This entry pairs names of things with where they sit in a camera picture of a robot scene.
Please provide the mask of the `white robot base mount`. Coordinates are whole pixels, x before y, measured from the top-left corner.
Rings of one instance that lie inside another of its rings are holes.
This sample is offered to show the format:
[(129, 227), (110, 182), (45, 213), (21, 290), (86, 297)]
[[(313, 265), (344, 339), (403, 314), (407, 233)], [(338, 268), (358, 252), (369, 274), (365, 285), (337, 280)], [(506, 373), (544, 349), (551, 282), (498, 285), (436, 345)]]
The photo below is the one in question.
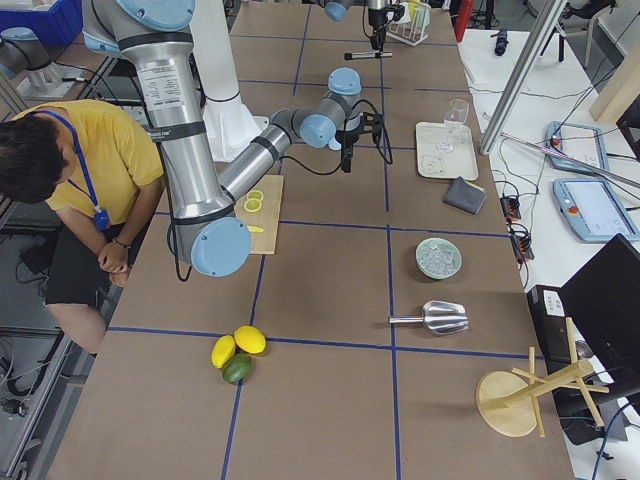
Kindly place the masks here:
[(241, 98), (223, 3), (197, 0), (190, 30), (212, 155), (230, 162), (266, 128), (268, 119), (253, 115)]

